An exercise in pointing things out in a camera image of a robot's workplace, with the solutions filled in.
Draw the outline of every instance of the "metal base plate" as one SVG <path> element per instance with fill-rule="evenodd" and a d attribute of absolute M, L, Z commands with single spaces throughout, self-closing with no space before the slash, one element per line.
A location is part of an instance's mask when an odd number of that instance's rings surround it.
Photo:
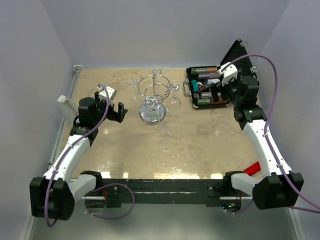
<path fill-rule="evenodd" d="M 158 108 L 158 111 L 161 115 L 160 119 L 156 119 L 156 118 L 146 119 L 146 114 L 148 112 L 148 108 L 145 106 L 142 106 L 140 108 L 140 112 L 139 112 L 140 119 L 142 121 L 144 121 L 147 125 L 157 125 L 158 123 L 161 123 L 165 119 L 166 108 L 163 104 L 159 104 L 157 108 Z"/>

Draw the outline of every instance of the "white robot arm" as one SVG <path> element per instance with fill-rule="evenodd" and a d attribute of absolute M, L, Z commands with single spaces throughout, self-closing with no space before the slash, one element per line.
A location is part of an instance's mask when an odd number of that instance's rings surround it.
<path fill-rule="evenodd" d="M 259 181 L 244 172 L 231 172 L 226 177 L 229 187 L 252 196 L 259 209 L 293 206 L 298 195 L 285 180 L 266 140 L 264 128 L 267 117 L 262 108 L 257 105 L 259 82 L 255 77 L 239 76 L 236 66 L 233 64 L 228 66 L 229 64 L 230 62 L 221 66 L 218 71 L 221 81 L 210 90 L 213 95 L 220 91 L 222 98 L 229 100 L 234 105 L 234 118 L 250 139 L 257 153 L 264 177 Z M 267 135 L 277 157 L 280 159 L 280 165 L 284 172 L 294 185 L 301 190 L 304 180 L 300 173 L 293 173 L 282 157 L 269 126 L 267 127 Z"/>
<path fill-rule="evenodd" d="M 58 99 L 65 120 L 73 124 L 67 144 L 55 163 L 42 177 L 35 177 L 30 183 L 30 202 L 32 215 L 44 217 L 44 196 L 46 188 L 52 182 L 47 212 L 52 219 L 67 220 L 73 212 L 74 205 L 85 194 L 102 184 L 99 172 L 85 171 L 80 177 L 70 182 L 72 174 L 83 155 L 93 144 L 97 134 L 98 122 L 105 119 L 121 123 L 128 110 L 119 102 L 118 112 L 114 111 L 113 99 L 116 90 L 106 87 L 108 97 L 103 88 L 98 88 L 94 98 L 85 97 L 79 101 L 78 109 L 65 96 Z"/>

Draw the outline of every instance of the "beige table surface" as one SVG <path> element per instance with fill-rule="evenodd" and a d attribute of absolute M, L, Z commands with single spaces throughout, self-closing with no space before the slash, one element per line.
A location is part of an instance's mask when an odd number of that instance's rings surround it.
<path fill-rule="evenodd" d="M 177 96 L 182 104 L 176 115 L 167 114 L 157 127 L 141 121 L 143 98 L 136 88 L 128 86 L 128 81 L 150 74 L 152 69 L 82 70 L 73 98 L 77 104 L 81 98 L 93 97 L 101 83 L 118 91 L 114 102 L 124 103 L 128 113 L 123 123 L 102 123 L 74 178 L 91 170 L 102 172 L 105 178 L 210 179 L 257 162 L 251 142 L 233 117 L 232 106 L 194 110 L 181 90 Z M 186 78 L 185 69 L 163 69 L 162 74 L 181 82 Z M 63 146 L 70 127 L 64 133 Z"/>

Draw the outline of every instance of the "purple cable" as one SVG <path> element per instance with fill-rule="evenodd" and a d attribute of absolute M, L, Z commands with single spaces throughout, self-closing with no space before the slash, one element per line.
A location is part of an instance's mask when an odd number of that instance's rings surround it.
<path fill-rule="evenodd" d="M 135 206 L 135 196 L 134 196 L 134 193 L 132 192 L 132 190 L 131 190 L 127 185 L 124 185 L 124 184 L 122 184 L 122 183 L 110 183 L 110 184 L 104 185 L 104 186 L 102 186 L 102 187 L 99 187 L 99 188 L 91 191 L 91 193 L 98 192 L 98 191 L 100 191 L 100 190 L 102 190 L 102 189 L 105 189 L 105 188 L 111 187 L 111 186 L 122 186 L 122 187 L 124 187 L 124 188 L 126 188 L 126 189 L 129 190 L 129 192 L 130 192 L 130 194 L 131 194 L 131 197 L 132 197 L 132 205 L 131 205 L 130 209 L 129 209 L 125 214 L 122 214 L 122 215 L 120 215 L 120 216 L 110 217 L 110 216 L 102 216 L 102 215 L 95 214 L 95 213 L 89 211 L 87 205 L 84 204 L 85 210 L 86 210 L 87 213 L 89 213 L 90 215 L 95 216 L 95 217 L 97 217 L 97 218 L 107 219 L 107 220 L 122 219 L 122 218 L 124 218 L 125 216 L 127 216 L 129 213 L 131 213 L 132 209 L 133 209 L 134 206 Z"/>
<path fill-rule="evenodd" d="M 108 95 L 108 91 L 106 89 L 106 87 L 102 84 L 98 84 L 99 87 L 102 87 L 103 90 L 105 91 L 105 95 L 106 95 L 106 106 L 105 106 L 105 111 L 103 113 L 103 116 L 101 118 L 101 120 L 97 123 L 97 125 L 92 128 L 89 132 L 87 132 L 85 135 L 79 137 L 79 139 L 77 139 L 76 141 L 74 141 L 66 150 L 65 152 L 61 155 L 60 159 L 58 160 L 55 169 L 52 171 L 52 175 L 51 178 L 49 180 L 48 183 L 48 187 L 46 188 L 46 193 L 45 193 L 45 199 L 44 199 L 44 218 L 45 218 L 45 223 L 48 227 L 53 227 L 56 222 L 57 219 L 55 219 L 52 223 L 49 222 L 49 215 L 48 215 L 48 202 L 49 202 L 49 194 L 50 194 L 50 190 L 51 190 L 51 186 L 52 186 L 52 182 L 54 181 L 54 178 L 58 172 L 58 169 L 61 165 L 61 163 L 63 162 L 63 160 L 65 159 L 65 157 L 67 156 L 67 154 L 69 153 L 69 151 L 82 139 L 88 137 L 92 132 L 94 132 L 101 124 L 102 122 L 106 119 L 107 116 L 107 112 L 109 109 L 109 95 Z"/>
<path fill-rule="evenodd" d="M 231 61 L 228 65 L 226 65 L 223 69 L 222 69 L 222 72 L 227 68 L 229 67 L 231 64 L 234 64 L 235 62 L 238 62 L 239 60 L 242 60 L 242 59 L 245 59 L 245 58 L 248 58 L 248 57 L 260 57 L 260 58 L 263 58 L 265 60 L 267 60 L 272 68 L 273 68 L 273 71 L 274 71 L 274 92 L 273 92 L 273 98 L 272 98 L 272 103 L 271 103 L 271 108 L 270 108 L 270 111 L 269 111 L 269 114 L 268 114 L 268 117 L 267 117 L 267 120 L 265 122 L 265 125 L 264 125 L 264 135 L 265 135 L 265 139 L 266 139 L 266 142 L 275 158 L 275 161 L 276 163 L 279 165 L 279 168 L 280 168 L 280 171 L 282 172 L 285 180 L 288 182 L 288 184 L 290 185 L 290 187 L 295 191 L 296 194 L 298 194 L 303 200 L 305 200 L 308 204 L 310 204 L 311 206 L 317 208 L 320 210 L 320 205 L 318 205 L 317 203 L 313 202 L 312 200 L 308 199 L 303 193 L 301 193 L 297 188 L 296 186 L 291 182 L 291 180 L 289 179 L 289 177 L 287 176 L 284 168 L 281 166 L 281 162 L 280 162 L 280 159 L 278 158 L 277 156 L 277 153 L 274 149 L 274 147 L 272 146 L 271 142 L 270 142 L 270 139 L 268 137 L 268 133 L 267 133 L 267 128 L 269 126 L 269 122 L 270 122 L 270 119 L 271 119 L 271 116 L 272 116 L 272 113 L 274 111 L 274 108 L 275 108 L 275 104 L 276 104 L 276 97 L 277 97 L 277 91 L 278 91 L 278 73 L 277 73 L 277 69 L 276 69 L 276 66 L 275 64 L 266 56 L 263 56 L 263 55 L 260 55 L 260 54 L 246 54 L 246 55 L 243 55 L 243 56 L 240 56 L 238 58 L 236 58 L 235 60 Z M 294 209 L 299 209 L 299 210 L 303 210 L 303 211 L 307 211 L 307 212 L 311 212 L 311 213 L 317 213 L 319 214 L 320 212 L 317 211 L 317 210 L 313 210 L 313 209 L 309 209 L 309 208 L 304 208 L 304 207 L 292 207 Z"/>

